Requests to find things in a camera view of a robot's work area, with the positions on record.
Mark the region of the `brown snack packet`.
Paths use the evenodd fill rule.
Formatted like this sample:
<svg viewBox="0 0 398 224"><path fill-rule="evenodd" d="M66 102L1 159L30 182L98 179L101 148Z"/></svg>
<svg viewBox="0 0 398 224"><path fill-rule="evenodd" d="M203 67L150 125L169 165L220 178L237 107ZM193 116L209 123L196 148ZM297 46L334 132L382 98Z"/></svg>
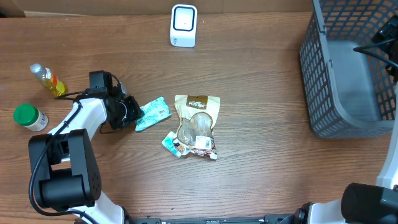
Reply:
<svg viewBox="0 0 398 224"><path fill-rule="evenodd" d="M220 97L175 95L174 106L180 118L177 139L190 148L211 149L207 141L218 119Z"/></svg>

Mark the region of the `teal snack bar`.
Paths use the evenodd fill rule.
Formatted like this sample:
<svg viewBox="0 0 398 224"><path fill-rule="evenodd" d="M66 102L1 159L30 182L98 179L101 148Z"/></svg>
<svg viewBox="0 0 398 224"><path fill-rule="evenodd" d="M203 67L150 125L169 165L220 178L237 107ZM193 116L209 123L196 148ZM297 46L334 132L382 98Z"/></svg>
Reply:
<svg viewBox="0 0 398 224"><path fill-rule="evenodd" d="M163 96L141 106L140 109L144 115L136 121L136 131L143 131L172 115Z"/></svg>

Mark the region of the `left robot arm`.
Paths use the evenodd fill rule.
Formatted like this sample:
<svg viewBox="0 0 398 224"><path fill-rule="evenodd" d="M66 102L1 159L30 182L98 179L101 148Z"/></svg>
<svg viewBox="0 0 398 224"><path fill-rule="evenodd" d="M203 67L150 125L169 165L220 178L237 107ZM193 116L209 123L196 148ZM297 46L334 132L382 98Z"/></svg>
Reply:
<svg viewBox="0 0 398 224"><path fill-rule="evenodd" d="M89 79L86 90L60 96L73 102L66 118L29 140L30 204L48 217L73 214L85 223L132 223L126 209L102 191L91 140L106 123L115 133L144 113L121 82L113 83L117 77L112 73L90 72Z"/></svg>

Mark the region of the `green lid jar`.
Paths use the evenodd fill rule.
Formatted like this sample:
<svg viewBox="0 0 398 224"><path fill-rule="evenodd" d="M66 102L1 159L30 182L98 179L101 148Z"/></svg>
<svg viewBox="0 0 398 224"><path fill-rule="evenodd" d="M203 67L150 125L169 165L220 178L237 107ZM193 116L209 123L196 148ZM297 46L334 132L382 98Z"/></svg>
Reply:
<svg viewBox="0 0 398 224"><path fill-rule="evenodd" d="M14 110L14 121L31 130L41 131L48 125L48 117L31 104L21 104Z"/></svg>

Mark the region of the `yellow liquid bottle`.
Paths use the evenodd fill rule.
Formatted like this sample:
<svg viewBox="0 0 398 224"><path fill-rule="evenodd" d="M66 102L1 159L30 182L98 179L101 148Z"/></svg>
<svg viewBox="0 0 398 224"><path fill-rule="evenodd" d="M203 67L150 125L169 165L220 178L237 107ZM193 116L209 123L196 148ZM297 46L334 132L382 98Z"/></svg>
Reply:
<svg viewBox="0 0 398 224"><path fill-rule="evenodd" d="M30 66L30 71L35 75L39 83L53 94L58 97L67 94L67 86L62 82L51 70L43 67L39 63Z"/></svg>

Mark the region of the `white barcode snack packet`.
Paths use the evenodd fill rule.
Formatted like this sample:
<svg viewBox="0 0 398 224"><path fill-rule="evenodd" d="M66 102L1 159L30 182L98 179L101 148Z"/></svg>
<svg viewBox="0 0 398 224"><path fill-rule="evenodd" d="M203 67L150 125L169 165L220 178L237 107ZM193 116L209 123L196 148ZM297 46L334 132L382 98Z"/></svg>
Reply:
<svg viewBox="0 0 398 224"><path fill-rule="evenodd" d="M192 154L207 157L213 160L217 160L218 158L213 137L196 136L194 145L189 145L189 147Z"/></svg>

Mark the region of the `teal tissue pack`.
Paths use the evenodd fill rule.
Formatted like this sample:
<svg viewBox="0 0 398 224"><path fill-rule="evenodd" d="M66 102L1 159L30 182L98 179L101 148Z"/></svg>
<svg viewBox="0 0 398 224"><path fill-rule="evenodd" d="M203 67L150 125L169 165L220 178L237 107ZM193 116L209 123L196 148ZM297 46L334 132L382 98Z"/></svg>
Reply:
<svg viewBox="0 0 398 224"><path fill-rule="evenodd" d="M177 158L181 158L188 153L186 147L177 139L177 135L173 131L166 135L162 145Z"/></svg>

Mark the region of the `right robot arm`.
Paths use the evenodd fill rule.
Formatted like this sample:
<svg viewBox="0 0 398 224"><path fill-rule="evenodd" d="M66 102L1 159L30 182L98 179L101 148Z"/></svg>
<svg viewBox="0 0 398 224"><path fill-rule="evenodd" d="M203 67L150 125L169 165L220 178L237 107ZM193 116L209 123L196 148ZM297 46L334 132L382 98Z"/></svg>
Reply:
<svg viewBox="0 0 398 224"><path fill-rule="evenodd" d="M375 185L352 183L339 200L306 203L290 223L397 222L397 16L312 16L300 50L310 126L323 139L391 141Z"/></svg>

